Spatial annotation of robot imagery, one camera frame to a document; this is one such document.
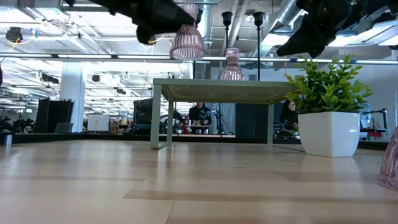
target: desk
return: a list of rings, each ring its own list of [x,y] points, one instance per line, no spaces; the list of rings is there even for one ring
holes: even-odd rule
[[[169,101],[169,121],[173,120],[174,102],[268,104],[268,144],[273,143],[274,104],[285,100],[290,90],[287,82],[231,80],[186,80],[155,78],[150,127],[150,148],[161,149],[172,144],[172,122],[167,123],[167,142],[159,145],[160,97]]]

